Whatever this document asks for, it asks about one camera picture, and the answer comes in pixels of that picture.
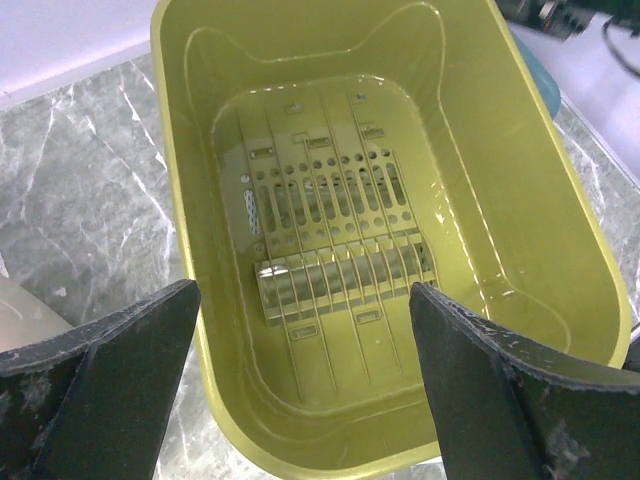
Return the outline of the olive green plastic tub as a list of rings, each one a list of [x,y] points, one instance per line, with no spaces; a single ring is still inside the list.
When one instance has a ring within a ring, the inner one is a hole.
[[[438,455],[417,282],[623,364],[624,281],[495,2],[162,1],[151,45],[205,390],[251,462]]]

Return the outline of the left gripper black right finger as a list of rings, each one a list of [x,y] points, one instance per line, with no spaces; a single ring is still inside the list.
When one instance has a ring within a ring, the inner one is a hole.
[[[497,325],[423,283],[409,304],[448,478],[638,477],[637,342],[613,368]]]

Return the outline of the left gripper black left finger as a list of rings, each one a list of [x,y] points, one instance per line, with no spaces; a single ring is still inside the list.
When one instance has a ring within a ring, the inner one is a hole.
[[[201,293],[182,279],[1,355],[4,479],[150,479]]]

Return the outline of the translucent blue plastic container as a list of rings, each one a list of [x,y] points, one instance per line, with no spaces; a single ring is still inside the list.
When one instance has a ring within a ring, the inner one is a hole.
[[[522,40],[514,32],[512,32],[511,35],[544,101],[549,115],[551,118],[555,118],[561,107],[561,91],[556,81]]]

